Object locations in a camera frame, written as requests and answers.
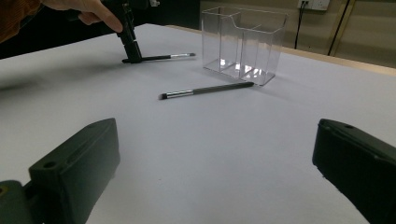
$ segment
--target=clear plastic container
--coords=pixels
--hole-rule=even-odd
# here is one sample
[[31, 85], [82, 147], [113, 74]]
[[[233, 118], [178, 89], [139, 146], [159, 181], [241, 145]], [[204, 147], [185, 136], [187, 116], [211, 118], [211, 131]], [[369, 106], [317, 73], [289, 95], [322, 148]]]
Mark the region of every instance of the clear plastic container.
[[265, 85], [276, 74], [284, 13], [216, 7], [202, 12], [204, 68]]

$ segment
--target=beige wall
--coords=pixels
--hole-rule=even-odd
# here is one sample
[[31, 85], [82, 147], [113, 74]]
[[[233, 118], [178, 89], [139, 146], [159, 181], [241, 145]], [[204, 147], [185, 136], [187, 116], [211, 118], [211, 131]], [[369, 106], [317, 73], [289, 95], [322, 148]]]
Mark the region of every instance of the beige wall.
[[[201, 10], [212, 7], [241, 7], [289, 14], [284, 47], [294, 48], [298, 0], [210, 0]], [[347, 0], [331, 0], [325, 12], [306, 10], [300, 28], [298, 48], [327, 54], [337, 16]], [[357, 0], [347, 20], [334, 56], [396, 68], [396, 0]]]

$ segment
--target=sleeve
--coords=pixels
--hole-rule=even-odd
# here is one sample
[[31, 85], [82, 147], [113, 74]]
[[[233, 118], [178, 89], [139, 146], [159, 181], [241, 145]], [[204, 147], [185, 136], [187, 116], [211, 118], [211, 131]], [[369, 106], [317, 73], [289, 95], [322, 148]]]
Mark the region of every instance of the sleeve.
[[0, 0], [0, 43], [16, 35], [21, 20], [34, 15], [40, 4], [40, 0]]

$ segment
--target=table surface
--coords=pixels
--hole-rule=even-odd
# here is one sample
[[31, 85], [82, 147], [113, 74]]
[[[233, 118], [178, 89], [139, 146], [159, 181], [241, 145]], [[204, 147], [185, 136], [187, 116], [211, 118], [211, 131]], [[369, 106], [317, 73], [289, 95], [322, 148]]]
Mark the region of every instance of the table surface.
[[115, 35], [0, 61], [0, 179], [28, 168], [84, 126], [118, 123], [121, 163], [88, 223], [367, 223], [312, 164], [320, 119], [396, 146], [396, 77], [281, 53], [264, 87], [159, 101], [238, 82], [202, 68], [201, 36], [136, 27], [144, 56], [122, 64]]

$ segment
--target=electrical outlet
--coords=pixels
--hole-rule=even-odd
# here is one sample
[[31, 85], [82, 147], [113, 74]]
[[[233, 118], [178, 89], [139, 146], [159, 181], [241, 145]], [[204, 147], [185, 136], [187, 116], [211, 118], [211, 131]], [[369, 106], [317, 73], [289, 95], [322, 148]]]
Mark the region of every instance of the electrical outlet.
[[327, 7], [329, 6], [330, 0], [299, 0], [297, 8], [301, 8], [303, 2], [308, 2], [308, 4], [306, 4], [304, 7], [305, 9], [326, 11]]

